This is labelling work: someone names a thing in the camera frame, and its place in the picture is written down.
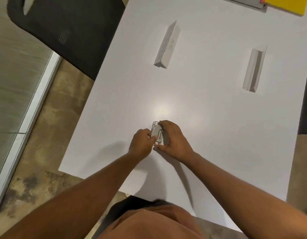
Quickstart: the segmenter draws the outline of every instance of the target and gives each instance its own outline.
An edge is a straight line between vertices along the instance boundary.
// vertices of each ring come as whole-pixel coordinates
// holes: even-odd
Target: orange shirt
[[[130,210],[109,225],[98,239],[190,238],[202,239],[193,217],[176,205]]]

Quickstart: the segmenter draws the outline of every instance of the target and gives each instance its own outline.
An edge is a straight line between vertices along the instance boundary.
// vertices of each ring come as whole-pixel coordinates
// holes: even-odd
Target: person's right arm
[[[240,180],[195,153],[178,125],[160,121],[169,136],[163,151],[186,165],[250,239],[307,239],[307,215]]]

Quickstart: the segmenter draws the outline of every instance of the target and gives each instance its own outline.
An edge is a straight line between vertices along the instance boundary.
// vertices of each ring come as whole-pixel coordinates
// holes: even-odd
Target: white table
[[[158,68],[175,20],[178,43],[168,69]],[[245,91],[251,50],[263,45],[258,89]],[[203,157],[285,200],[306,77],[307,11],[298,17],[223,0],[129,0],[60,170],[86,178],[126,153],[139,128],[168,119]],[[154,151],[120,191],[166,199],[238,230],[185,166]]]

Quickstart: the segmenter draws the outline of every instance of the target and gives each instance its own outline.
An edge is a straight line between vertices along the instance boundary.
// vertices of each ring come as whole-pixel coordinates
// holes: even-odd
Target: hand
[[[164,132],[168,133],[169,144],[159,144],[156,146],[156,149],[167,153],[169,156],[182,163],[185,163],[193,156],[194,151],[185,136],[183,136],[180,127],[167,120],[160,121],[159,124],[164,128]]]
[[[158,136],[150,137],[151,131],[149,129],[139,129],[129,146],[128,153],[133,154],[135,157],[144,159],[147,157],[153,148]]]

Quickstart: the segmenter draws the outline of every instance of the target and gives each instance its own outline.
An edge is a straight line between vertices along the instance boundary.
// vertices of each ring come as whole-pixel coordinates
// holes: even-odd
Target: black chair
[[[125,10],[122,0],[8,0],[9,18],[87,76],[96,79]]]

